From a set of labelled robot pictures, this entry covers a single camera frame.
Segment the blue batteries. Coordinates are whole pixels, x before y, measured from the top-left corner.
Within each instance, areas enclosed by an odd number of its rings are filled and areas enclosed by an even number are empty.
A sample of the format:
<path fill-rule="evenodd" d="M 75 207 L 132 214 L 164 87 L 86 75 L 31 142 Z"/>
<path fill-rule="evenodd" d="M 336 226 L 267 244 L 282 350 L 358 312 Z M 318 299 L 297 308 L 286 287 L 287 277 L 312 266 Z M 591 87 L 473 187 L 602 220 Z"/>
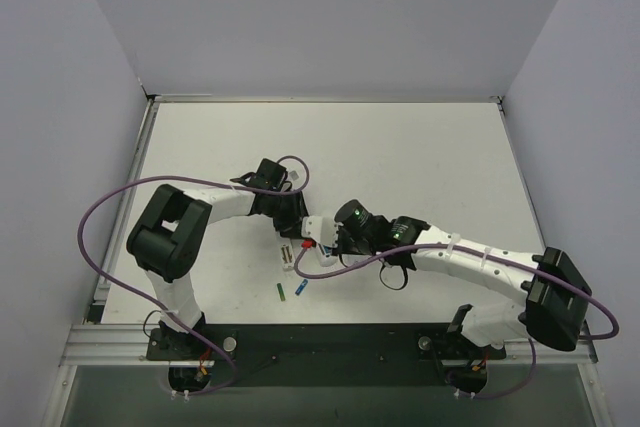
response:
<path fill-rule="evenodd" d="M 308 285 L 308 280 L 304 279 L 300 285 L 297 287 L 297 289 L 295 290 L 295 295 L 299 296 L 305 289 L 305 287 Z"/>

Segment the wide white remote with display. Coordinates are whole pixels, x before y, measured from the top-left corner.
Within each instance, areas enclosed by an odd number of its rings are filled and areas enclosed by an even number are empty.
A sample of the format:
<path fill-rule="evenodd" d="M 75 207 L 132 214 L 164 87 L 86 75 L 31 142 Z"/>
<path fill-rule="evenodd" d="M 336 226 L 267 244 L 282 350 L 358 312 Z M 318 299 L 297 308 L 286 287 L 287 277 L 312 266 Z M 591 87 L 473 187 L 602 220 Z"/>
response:
<path fill-rule="evenodd" d="M 322 267 L 332 267 L 338 262 L 338 256 L 331 247 L 316 244 L 314 252 L 316 260 Z"/>

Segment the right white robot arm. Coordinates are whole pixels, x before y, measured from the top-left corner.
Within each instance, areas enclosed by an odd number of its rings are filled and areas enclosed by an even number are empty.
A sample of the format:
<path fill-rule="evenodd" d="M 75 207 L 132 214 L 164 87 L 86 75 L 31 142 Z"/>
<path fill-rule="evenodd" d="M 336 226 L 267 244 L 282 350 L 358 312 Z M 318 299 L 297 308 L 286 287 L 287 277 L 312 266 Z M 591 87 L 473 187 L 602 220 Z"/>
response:
<path fill-rule="evenodd" d="M 385 260 L 390 266 L 444 274 L 505 297 L 502 304 L 458 309 L 452 328 L 471 344 L 500 347 L 529 337 L 558 351 L 576 348 L 592 291 L 566 252 L 552 247 L 541 254 L 500 250 L 412 217 L 388 220 L 356 199 L 334 219 L 341 254 L 390 251 Z"/>

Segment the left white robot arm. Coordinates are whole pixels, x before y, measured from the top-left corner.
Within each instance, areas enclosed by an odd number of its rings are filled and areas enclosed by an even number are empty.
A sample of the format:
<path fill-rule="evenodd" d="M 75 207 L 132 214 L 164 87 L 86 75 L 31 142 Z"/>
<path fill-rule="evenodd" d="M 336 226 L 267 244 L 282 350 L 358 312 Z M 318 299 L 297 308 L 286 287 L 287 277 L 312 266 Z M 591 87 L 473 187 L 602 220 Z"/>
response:
<path fill-rule="evenodd" d="M 126 242 L 126 250 L 146 272 L 164 305 L 161 327 L 172 331 L 170 347 L 183 358 L 204 349 L 204 313 L 198 306 L 190 270 L 209 225 L 235 217 L 262 215 L 280 237 L 300 239 L 308 210 L 281 160 L 263 159 L 255 172 L 234 186 L 181 190 L 160 185 Z"/>

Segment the slim white remote control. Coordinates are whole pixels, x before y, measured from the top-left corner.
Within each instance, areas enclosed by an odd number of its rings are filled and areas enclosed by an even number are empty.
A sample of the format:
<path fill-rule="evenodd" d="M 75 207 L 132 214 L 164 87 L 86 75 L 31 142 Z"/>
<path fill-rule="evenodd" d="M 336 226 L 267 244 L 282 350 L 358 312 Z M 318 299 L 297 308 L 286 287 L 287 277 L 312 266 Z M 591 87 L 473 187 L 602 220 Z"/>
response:
<path fill-rule="evenodd" d="M 284 272 L 291 272 L 294 270 L 295 252 L 291 242 L 286 239 L 282 241 L 278 247 L 278 253 L 281 260 L 282 270 Z"/>

